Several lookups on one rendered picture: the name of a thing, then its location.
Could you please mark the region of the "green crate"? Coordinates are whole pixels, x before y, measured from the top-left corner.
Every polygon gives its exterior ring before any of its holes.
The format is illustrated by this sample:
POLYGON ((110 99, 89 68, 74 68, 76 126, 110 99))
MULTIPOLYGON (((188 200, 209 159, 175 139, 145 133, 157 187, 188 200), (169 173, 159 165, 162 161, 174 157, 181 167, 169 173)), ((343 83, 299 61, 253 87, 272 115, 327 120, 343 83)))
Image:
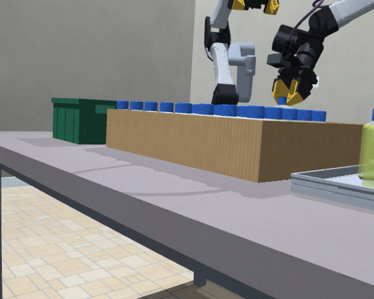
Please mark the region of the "green crate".
POLYGON ((107 109, 117 109, 117 101, 51 98, 51 102, 53 138, 78 145, 106 144, 107 109))

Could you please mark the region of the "brown cardboard carton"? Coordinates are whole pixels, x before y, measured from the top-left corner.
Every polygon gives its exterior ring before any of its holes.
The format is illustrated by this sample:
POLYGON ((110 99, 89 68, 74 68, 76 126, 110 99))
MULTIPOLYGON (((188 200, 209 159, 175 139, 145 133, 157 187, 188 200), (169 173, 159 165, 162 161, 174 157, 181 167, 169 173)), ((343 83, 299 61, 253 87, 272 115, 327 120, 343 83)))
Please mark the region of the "brown cardboard carton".
POLYGON ((363 126, 107 109, 106 147, 263 183, 359 165, 363 126))

